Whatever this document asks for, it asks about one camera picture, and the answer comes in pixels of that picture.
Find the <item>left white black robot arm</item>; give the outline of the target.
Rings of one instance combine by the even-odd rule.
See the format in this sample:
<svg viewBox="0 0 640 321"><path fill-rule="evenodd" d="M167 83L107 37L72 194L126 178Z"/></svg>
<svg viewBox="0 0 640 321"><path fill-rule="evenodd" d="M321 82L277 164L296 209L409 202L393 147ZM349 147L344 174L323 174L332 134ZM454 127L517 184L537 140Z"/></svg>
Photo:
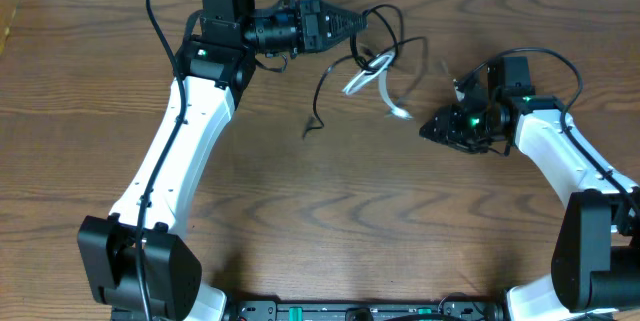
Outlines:
<svg viewBox="0 0 640 321"><path fill-rule="evenodd" d="M131 184L105 218L77 234L93 298L115 320L226 320L226 294L209 286L185 244L196 189L260 57L327 51L367 26L323 0L202 0L181 45L166 112Z"/></svg>

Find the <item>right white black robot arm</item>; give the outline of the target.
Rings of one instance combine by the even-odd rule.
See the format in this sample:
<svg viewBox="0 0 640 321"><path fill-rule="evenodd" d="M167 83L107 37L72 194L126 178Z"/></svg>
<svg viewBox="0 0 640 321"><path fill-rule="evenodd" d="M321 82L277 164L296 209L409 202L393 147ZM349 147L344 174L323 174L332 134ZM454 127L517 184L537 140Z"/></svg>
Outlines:
<svg viewBox="0 0 640 321"><path fill-rule="evenodd" d="M549 275L505 294L491 320L604 318L639 305L639 186L575 126L570 107L537 94L523 50L509 50L454 83L421 137L467 154L496 142L527 156L565 209Z"/></svg>

